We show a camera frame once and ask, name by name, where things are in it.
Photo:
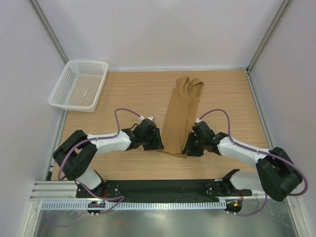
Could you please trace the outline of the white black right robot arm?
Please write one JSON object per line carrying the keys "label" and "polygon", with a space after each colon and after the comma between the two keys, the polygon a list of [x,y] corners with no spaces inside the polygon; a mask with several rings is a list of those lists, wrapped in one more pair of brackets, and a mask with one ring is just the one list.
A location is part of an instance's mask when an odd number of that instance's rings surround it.
{"label": "white black right robot arm", "polygon": [[254,172],[234,171],[222,184],[227,195],[233,196],[243,189],[256,190],[281,202],[304,180],[303,174],[279,147],[261,150],[235,140],[227,133],[214,133],[204,121],[195,123],[192,129],[182,151],[184,155],[200,157],[208,151],[235,158],[255,168]]}

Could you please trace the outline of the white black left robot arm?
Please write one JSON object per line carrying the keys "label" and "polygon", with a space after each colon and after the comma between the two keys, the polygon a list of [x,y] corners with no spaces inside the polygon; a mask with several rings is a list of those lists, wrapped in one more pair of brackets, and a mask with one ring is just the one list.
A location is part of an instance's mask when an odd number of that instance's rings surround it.
{"label": "white black left robot arm", "polygon": [[115,134],[88,135],[83,130],[75,131],[53,153],[55,162],[67,180],[79,182],[77,197],[105,197],[106,182],[92,168],[90,163],[95,156],[137,149],[145,151],[162,150],[164,148],[160,129],[146,118],[134,129],[125,128]]}

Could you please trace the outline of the tan ribbed tank top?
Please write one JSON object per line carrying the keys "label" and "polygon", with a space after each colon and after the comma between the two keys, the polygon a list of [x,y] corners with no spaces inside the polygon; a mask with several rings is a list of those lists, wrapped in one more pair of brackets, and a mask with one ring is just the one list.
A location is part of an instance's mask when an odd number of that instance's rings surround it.
{"label": "tan ribbed tank top", "polygon": [[179,78],[172,90],[161,132],[160,153],[185,158],[182,154],[192,131],[204,83],[197,78]]}

